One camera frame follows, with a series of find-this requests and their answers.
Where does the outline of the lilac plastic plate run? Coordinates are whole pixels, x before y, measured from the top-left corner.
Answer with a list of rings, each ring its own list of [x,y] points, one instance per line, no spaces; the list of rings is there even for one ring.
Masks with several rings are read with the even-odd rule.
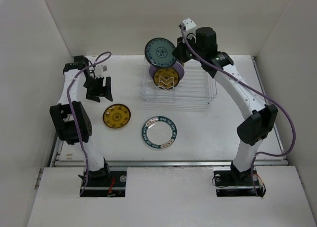
[[[175,71],[177,71],[177,73],[179,74],[179,79],[183,79],[184,75],[185,75],[185,70],[184,67],[181,63],[176,62],[171,68],[173,68]],[[155,72],[159,70],[159,67],[155,67],[153,65],[151,65],[149,67],[149,75],[151,78],[154,78]]]

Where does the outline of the teal patterned plate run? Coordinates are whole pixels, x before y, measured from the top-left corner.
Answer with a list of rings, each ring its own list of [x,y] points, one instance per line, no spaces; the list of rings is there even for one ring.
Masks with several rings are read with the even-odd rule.
[[[168,39],[153,38],[145,45],[145,59],[155,67],[169,68],[177,62],[177,58],[172,54],[175,49],[175,45]]]

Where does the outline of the amber patterned plate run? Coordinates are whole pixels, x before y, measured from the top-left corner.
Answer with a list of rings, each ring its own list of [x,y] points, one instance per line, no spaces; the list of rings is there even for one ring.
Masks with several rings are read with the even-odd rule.
[[[103,122],[108,128],[123,128],[131,118],[130,109],[124,104],[113,104],[103,113]]]
[[[158,88],[170,90],[179,84],[180,76],[174,68],[160,68],[154,73],[153,81]]]

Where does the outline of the white plate green rim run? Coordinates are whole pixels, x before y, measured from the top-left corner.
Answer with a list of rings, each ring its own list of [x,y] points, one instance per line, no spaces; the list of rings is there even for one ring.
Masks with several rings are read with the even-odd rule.
[[[165,116],[154,116],[142,126],[141,137],[148,148],[165,150],[176,140],[178,134],[175,123]]]

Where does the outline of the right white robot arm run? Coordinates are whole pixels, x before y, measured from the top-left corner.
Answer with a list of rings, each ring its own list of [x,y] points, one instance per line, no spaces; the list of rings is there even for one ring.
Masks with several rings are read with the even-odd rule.
[[[252,175],[252,161],[263,140],[272,131],[277,107],[268,105],[252,89],[246,87],[234,61],[217,49],[216,33],[210,27],[188,29],[180,25],[182,36],[177,39],[173,55],[182,63],[194,59],[219,83],[239,108],[244,121],[237,127],[240,143],[231,163],[230,180],[241,184]]]

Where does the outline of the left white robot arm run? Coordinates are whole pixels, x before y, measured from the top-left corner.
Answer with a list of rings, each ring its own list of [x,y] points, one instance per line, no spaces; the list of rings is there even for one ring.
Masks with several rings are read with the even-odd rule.
[[[84,99],[97,102],[104,97],[113,100],[111,78],[97,77],[94,68],[103,59],[97,57],[90,63],[85,56],[75,56],[63,69],[64,86],[56,105],[50,107],[50,115],[61,141],[76,147],[84,155],[86,173],[81,176],[84,185],[104,186],[110,182],[111,174],[105,158],[90,142],[92,122],[82,104]]]

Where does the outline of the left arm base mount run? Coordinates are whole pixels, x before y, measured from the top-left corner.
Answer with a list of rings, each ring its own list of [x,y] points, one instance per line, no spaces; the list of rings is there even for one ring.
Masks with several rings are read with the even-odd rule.
[[[117,198],[125,197],[127,169],[115,167],[110,169],[110,176],[89,179],[85,186],[86,178],[79,175],[82,179],[81,188],[79,191],[80,197],[104,197]]]

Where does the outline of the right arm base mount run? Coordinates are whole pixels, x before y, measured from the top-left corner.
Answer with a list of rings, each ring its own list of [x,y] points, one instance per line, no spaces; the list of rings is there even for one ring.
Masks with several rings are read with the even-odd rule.
[[[256,169],[239,173],[232,168],[215,168],[212,183],[217,197],[264,197],[266,186]]]

